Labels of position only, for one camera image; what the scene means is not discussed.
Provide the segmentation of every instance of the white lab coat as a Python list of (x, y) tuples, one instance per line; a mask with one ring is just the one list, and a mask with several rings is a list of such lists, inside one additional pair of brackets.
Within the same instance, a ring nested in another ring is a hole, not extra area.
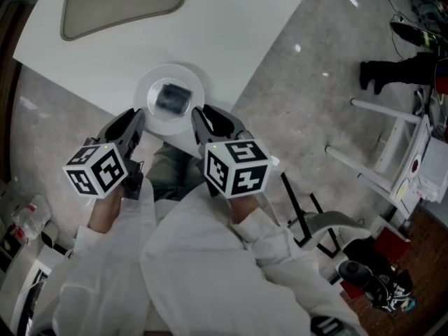
[(167, 204), (154, 204), (145, 180), (110, 232), (81, 227), (76, 255), (42, 291), (35, 328), (51, 320), (59, 336), (311, 335), (310, 315), (324, 315), (367, 335), (291, 232), (260, 209), (230, 227), (228, 203), (205, 184), (168, 213)]

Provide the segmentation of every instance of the black stand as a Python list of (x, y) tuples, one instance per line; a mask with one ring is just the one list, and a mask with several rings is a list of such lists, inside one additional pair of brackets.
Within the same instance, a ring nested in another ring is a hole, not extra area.
[[(294, 208), (295, 214), (297, 215), (297, 219), (288, 222), (288, 224), (291, 226), (292, 224), (294, 224), (294, 223), (296, 223), (298, 221), (300, 223), (300, 227), (303, 230), (304, 237), (303, 237), (302, 240), (297, 240), (296, 238), (294, 238), (295, 243), (298, 246), (301, 247), (301, 246), (305, 245), (312, 238), (311, 232), (309, 231), (307, 221), (305, 220), (305, 216), (303, 214), (303, 210), (301, 210), (300, 205), (299, 205), (297, 199), (295, 198), (293, 189), (291, 188), (291, 185), (289, 184), (289, 180), (288, 180), (288, 178), (286, 178), (286, 174), (284, 174), (284, 173), (281, 174), (281, 180), (283, 181), (283, 184), (285, 185), (286, 192), (288, 193), (289, 199), (290, 199), (291, 203), (293, 204), (293, 208)], [(319, 205), (319, 203), (317, 202), (317, 199), (314, 196), (314, 194), (311, 193), (309, 195), (309, 197), (311, 198), (311, 200), (312, 200), (314, 206), (316, 207), (318, 213), (322, 214), (323, 210), (322, 210), (321, 206)], [(317, 248), (320, 251), (322, 251), (322, 253), (326, 254), (329, 258), (333, 259), (337, 255), (337, 253), (340, 252), (341, 247), (337, 243), (336, 234), (333, 231), (333, 229), (331, 229), (331, 228), (328, 229), (328, 233), (330, 234), (331, 239), (332, 239), (332, 241), (333, 241), (333, 243), (335, 245), (335, 250), (333, 252), (329, 251), (326, 247), (324, 247), (320, 243), (317, 244)]]

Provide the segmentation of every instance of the white cube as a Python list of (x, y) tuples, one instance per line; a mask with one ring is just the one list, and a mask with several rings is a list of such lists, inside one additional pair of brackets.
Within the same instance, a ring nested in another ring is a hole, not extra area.
[(63, 167), (76, 192), (104, 199), (128, 175), (114, 143), (81, 147)]
[(262, 192), (272, 159), (260, 139), (208, 143), (204, 175), (226, 198)]

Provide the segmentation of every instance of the white table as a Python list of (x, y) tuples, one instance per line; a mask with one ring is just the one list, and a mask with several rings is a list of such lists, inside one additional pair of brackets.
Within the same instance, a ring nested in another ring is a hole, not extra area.
[[(68, 42), (60, 37), (64, 0), (38, 0), (14, 58), (113, 115), (133, 107), (149, 69), (180, 63), (201, 79), (206, 103), (230, 110), (300, 2), (185, 0), (172, 14)], [(191, 128), (158, 137), (197, 155)]]

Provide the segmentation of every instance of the gray floor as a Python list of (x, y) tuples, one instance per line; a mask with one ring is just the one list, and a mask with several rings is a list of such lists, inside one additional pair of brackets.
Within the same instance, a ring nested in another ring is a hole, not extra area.
[[(267, 188), (283, 219), (293, 216), (279, 178), (286, 171), (299, 203), (313, 210), (313, 192), (324, 210), (338, 210), (366, 224), (388, 204), (356, 180), (356, 174), (326, 155), (327, 144), (366, 163), (378, 156), (379, 135), (391, 125), (387, 118), (356, 109), (359, 98), (411, 111), (415, 86), (392, 84), (380, 96), (372, 86), (358, 86), (359, 62), (398, 61), (387, 0), (303, 0), (254, 74), (234, 112), (252, 133), (263, 139), (281, 164)], [(415, 18), (408, 0), (392, 0), (395, 8)], [(411, 57), (413, 45), (395, 43)], [(12, 126), (13, 185), (26, 196), (46, 196), (62, 242), (71, 243), (78, 225), (86, 224), (92, 208), (77, 197), (62, 174), (62, 165), (84, 139), (95, 135), (110, 115), (23, 68)], [(149, 168), (161, 142), (146, 135), (136, 159)]]

